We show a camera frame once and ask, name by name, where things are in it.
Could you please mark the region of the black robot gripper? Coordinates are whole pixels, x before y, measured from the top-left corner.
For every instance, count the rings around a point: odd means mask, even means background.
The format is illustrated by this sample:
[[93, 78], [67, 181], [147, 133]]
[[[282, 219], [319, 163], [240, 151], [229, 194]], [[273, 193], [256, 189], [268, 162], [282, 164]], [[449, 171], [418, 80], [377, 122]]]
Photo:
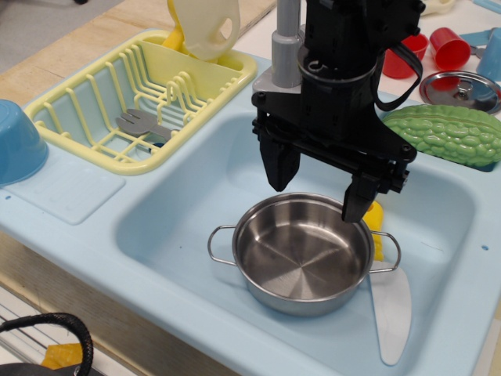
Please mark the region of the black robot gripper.
[[344, 194], [344, 222], [360, 222], [378, 193], [402, 191], [416, 149], [384, 125], [378, 112], [397, 109], [409, 93], [389, 102], [379, 97], [383, 58], [379, 54], [370, 63], [357, 59], [338, 70], [302, 53], [299, 94], [253, 94], [253, 132], [275, 191], [284, 191], [295, 177], [301, 155], [351, 174]]

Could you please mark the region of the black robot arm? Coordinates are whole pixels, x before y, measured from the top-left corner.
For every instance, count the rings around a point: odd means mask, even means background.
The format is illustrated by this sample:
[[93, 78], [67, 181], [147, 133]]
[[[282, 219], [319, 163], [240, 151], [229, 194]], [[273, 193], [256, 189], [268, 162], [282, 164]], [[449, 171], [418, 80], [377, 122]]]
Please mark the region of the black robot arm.
[[377, 194], [400, 192], [416, 149], [379, 118], [386, 52], [417, 77], [419, 58], [404, 40], [419, 33], [421, 1], [280, 1], [272, 64], [253, 86], [253, 131], [269, 184], [284, 190], [302, 155], [351, 174], [342, 218], [358, 222]]

